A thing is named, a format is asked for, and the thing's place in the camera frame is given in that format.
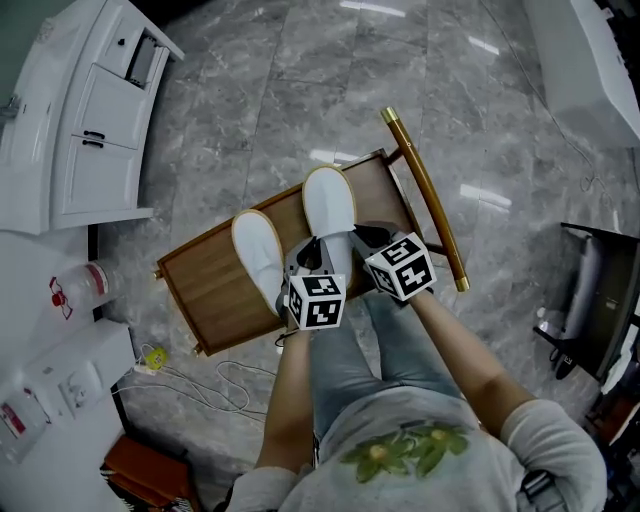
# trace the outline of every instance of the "brass rod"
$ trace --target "brass rod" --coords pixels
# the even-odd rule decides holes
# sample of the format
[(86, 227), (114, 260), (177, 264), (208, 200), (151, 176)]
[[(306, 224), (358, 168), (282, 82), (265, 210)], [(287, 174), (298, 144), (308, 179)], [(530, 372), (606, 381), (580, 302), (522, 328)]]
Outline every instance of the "brass rod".
[(387, 107), (381, 111), (381, 115), (391, 130), (393, 137), (396, 139), (398, 149), (402, 151), (402, 155), (407, 161), (409, 169), (411, 169), (411, 173), (418, 183), (418, 188), (422, 193), (422, 197), (424, 197), (424, 200), (427, 203), (427, 208), (429, 208), (429, 213), (431, 214), (433, 223), (438, 231), (438, 236), (440, 237), (440, 241), (444, 247), (446, 253), (445, 256), (449, 261), (449, 266), (451, 267), (451, 273), (453, 274), (456, 288), (460, 292), (465, 292), (469, 289), (469, 278), (467, 277), (467, 273), (464, 269), (464, 264), (460, 259), (460, 253), (453, 237), (451, 227), (449, 226), (449, 221), (444, 213), (442, 204), (440, 204), (440, 199), (438, 198), (436, 189), (431, 182), (431, 178), (429, 178), (429, 174), (427, 174), (427, 170), (422, 163), (422, 159), (416, 151), (413, 142), (411, 142), (411, 138), (395, 110), (391, 107)]

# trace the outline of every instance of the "green leaf print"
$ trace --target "green leaf print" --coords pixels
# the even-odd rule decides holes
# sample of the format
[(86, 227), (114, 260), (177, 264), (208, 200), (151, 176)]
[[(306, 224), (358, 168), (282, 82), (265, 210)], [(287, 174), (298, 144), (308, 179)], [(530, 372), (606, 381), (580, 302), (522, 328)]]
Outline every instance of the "green leaf print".
[(360, 462), (360, 464), (358, 464), (356, 479), (359, 483), (365, 484), (374, 476), (376, 476), (381, 469), (382, 466), (380, 466), (380, 464), (378, 464), (375, 460), (365, 459)]
[(462, 436), (455, 435), (449, 439), (449, 451), (454, 455), (460, 455), (467, 449), (467, 446), (469, 446), (469, 441)]
[(444, 457), (445, 449), (441, 446), (435, 447), (430, 453), (418, 460), (416, 464), (416, 474), (420, 478), (427, 476)]
[(464, 430), (444, 424), (414, 427), (374, 437), (344, 454), (340, 462), (355, 464), (356, 480), (367, 483), (380, 472), (426, 477), (450, 451), (460, 455), (469, 446)]
[(391, 459), (387, 461), (383, 469), (392, 475), (405, 476), (409, 474), (409, 468), (402, 459)]

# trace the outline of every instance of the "white cabinet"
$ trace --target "white cabinet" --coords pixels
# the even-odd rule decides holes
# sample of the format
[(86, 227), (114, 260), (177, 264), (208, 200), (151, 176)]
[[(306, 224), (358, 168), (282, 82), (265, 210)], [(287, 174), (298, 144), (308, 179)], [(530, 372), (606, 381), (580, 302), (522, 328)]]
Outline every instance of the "white cabinet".
[(63, 213), (134, 208), (137, 182), (136, 151), (71, 137)]
[(0, 129), (0, 230), (153, 215), (138, 181), (169, 56), (184, 53), (129, 0), (76, 0), (47, 20)]
[(149, 95), (97, 65), (91, 66), (73, 134), (137, 149)]

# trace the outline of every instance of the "wrist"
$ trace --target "wrist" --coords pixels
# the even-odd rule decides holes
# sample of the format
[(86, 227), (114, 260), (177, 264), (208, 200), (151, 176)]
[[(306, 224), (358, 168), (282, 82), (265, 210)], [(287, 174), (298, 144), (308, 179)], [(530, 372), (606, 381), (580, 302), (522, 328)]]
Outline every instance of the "wrist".
[(413, 297), (409, 298), (407, 302), (411, 304), (412, 307), (416, 307), (421, 304), (427, 304), (430, 301), (437, 300), (429, 290), (422, 290), (419, 293), (416, 293)]
[(287, 332), (295, 331), (298, 328), (298, 324), (296, 323), (291, 311), (287, 308)]

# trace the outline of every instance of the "wooden board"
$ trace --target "wooden board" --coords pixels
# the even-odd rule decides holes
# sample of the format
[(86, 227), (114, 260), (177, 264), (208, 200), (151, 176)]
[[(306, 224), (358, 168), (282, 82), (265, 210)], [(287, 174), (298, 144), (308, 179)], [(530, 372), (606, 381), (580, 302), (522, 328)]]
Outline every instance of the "wooden board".
[[(380, 150), (343, 170), (356, 198), (357, 222), (388, 221), (420, 233), (393, 170)], [(275, 226), (286, 253), (310, 236), (298, 185), (255, 208)], [(202, 350), (211, 355), (281, 327), (238, 260), (231, 239), (232, 219), (200, 235), (158, 261), (180, 311)], [(357, 264), (349, 297), (371, 288)]]

